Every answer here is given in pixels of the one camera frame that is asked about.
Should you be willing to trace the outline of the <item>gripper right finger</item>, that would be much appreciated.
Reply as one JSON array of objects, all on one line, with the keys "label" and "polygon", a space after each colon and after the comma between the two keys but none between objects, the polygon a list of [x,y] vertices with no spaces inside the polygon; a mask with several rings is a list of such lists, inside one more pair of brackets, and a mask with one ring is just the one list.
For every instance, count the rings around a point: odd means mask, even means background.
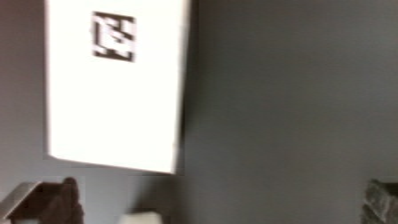
[{"label": "gripper right finger", "polygon": [[398,224],[398,183],[368,182],[361,224]]}]

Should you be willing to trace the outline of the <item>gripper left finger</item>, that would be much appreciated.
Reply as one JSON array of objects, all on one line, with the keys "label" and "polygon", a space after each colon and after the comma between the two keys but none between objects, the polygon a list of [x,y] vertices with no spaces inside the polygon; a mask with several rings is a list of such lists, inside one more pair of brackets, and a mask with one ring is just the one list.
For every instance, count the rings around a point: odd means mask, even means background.
[{"label": "gripper left finger", "polygon": [[24,182],[0,201],[0,224],[84,224],[79,183]]}]

